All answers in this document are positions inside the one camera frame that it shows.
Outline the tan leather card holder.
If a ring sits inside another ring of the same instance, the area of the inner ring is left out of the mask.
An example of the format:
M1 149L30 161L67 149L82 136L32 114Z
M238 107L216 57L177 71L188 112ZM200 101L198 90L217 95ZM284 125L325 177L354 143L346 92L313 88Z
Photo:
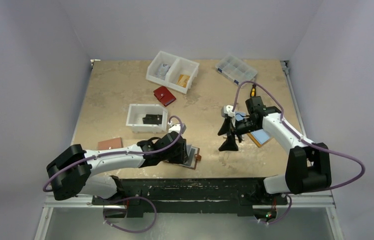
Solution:
M191 144L187 144L186 152L187 160L184 163L175 163L175 165L195 170L197 163L201 160L200 149Z

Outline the black VIP card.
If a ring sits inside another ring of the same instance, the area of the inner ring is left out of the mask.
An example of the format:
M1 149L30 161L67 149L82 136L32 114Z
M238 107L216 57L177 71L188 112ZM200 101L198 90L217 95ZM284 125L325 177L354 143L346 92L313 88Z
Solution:
M195 168L197 150L198 149L196 147L192 146L191 144L187 145L187 156L188 156L188 160L185 163L185 166L187 168L190 168L190 169L194 169Z

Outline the small white plastic bin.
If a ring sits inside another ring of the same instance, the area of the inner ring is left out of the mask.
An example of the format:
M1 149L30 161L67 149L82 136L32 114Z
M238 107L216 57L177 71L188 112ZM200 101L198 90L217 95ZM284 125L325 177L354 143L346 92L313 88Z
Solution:
M158 124L144 123L146 115L161 115ZM134 133L160 133L167 132L168 110L159 104L138 104L129 105L126 126Z

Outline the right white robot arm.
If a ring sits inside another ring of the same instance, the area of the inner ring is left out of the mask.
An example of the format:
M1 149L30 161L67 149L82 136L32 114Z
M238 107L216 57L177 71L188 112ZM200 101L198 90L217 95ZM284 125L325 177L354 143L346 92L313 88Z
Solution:
M282 112L276 106L265 106L261 97L246 100L248 115L236 119L232 105L221 109L224 122L218 135L226 136L219 151L238 151L242 136L264 130L272 136L288 154L285 174L266 177L263 185L255 190L256 199L266 204L275 194L301 194L323 190L331 186L332 175L330 157L324 143L313 142L301 135L288 121L282 118Z

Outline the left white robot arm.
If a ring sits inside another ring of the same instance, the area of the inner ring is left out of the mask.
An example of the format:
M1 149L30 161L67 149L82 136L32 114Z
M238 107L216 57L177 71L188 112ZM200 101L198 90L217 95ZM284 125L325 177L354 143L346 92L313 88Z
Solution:
M175 131L117 149L85 150L73 144L47 165L48 180L42 190L52 192L57 201L84 194L116 205L122 202L124 191L115 177L100 178L101 173L153 167L164 161L183 164L189 155L186 140Z

